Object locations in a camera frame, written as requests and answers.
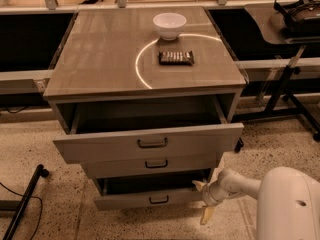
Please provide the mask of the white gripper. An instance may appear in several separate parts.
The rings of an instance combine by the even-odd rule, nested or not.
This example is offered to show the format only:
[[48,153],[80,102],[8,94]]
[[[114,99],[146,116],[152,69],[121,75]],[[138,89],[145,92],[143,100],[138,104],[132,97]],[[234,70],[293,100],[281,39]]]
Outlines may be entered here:
[[204,183],[193,180],[192,183],[196,189],[201,192],[202,200],[207,206],[202,207],[202,215],[200,219],[201,225],[206,225],[213,216],[215,207],[224,200],[232,196],[232,192],[223,180],[216,180],[213,183]]

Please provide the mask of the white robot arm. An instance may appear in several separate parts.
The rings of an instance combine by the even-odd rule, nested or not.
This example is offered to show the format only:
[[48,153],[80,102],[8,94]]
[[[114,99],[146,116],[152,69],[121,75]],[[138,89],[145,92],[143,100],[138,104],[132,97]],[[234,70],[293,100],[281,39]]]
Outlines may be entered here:
[[222,170],[213,183],[194,181],[205,203],[200,223],[226,199],[248,195],[257,200],[256,240],[320,240],[320,182],[289,167],[277,167],[263,179]]

